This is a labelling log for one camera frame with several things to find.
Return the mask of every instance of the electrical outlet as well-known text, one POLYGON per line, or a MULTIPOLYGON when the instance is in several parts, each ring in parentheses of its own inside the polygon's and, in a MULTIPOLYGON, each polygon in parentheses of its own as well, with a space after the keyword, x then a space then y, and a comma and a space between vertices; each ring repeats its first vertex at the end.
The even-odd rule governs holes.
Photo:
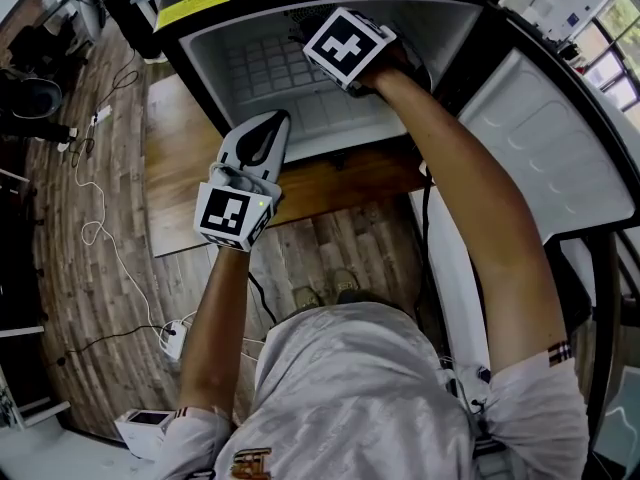
POLYGON ((173 336, 169 335, 167 339, 166 353, 170 358, 179 361, 180 356, 182 356, 184 341, 187 338, 187 327, 180 322, 173 322, 169 329, 174 331, 175 334, 173 336))

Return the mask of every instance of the printed logo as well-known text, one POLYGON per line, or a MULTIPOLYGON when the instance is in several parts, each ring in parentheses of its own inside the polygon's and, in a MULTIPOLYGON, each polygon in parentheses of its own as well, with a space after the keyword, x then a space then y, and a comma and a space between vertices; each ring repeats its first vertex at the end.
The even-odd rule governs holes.
POLYGON ((271 454, 271 448, 242 450, 233 457, 231 477, 241 480, 271 480, 265 471, 265 458, 271 454))
POLYGON ((250 199, 249 196, 243 194, 214 188, 211 190, 200 227, 230 235, 239 235, 250 199))

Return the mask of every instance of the yellow sticker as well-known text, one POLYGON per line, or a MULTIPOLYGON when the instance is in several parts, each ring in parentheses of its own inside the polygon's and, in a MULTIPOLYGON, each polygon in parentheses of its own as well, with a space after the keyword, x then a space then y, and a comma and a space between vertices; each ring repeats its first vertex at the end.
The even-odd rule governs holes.
POLYGON ((169 23, 181 20, 182 18, 194 14, 196 12, 208 9, 214 5, 223 4, 229 0, 182 0, 176 4, 170 5, 166 9, 162 9, 158 13, 158 21, 156 22, 156 30, 161 29, 169 23))

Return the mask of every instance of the fridge door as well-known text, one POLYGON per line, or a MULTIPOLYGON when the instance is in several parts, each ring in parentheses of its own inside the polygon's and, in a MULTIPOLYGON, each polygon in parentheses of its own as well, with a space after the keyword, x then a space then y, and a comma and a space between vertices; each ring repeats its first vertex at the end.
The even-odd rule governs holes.
POLYGON ((459 119, 518 185, 543 242, 634 215, 633 198, 600 139, 519 50, 507 55, 459 119))
MULTIPOLYGON (((572 73, 563 72, 563 66, 552 66, 552 80, 544 64, 549 54, 530 38, 521 34, 512 44, 521 48, 512 47, 478 84, 458 114, 460 122, 518 185, 543 242, 584 236, 593 228, 630 225, 637 218, 637 170, 632 160, 633 153, 640 157, 637 132, 612 119, 598 95, 572 73), (631 143, 628 149, 625 141, 631 143)), ((469 255, 437 190, 432 194, 429 261, 451 353, 461 364, 489 366, 469 255)), ((422 224, 422 191, 411 196, 422 224)))

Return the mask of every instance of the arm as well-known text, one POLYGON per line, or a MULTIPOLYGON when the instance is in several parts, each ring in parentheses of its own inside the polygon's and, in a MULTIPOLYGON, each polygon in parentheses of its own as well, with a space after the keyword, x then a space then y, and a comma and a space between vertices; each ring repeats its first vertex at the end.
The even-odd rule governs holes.
POLYGON ((189 331, 180 407, 218 408, 231 415, 247 311, 248 272, 248 253, 220 248, 189 331))
POLYGON ((396 111, 478 271, 495 373, 566 339, 551 270, 524 197, 484 146, 395 69, 364 80, 396 111))

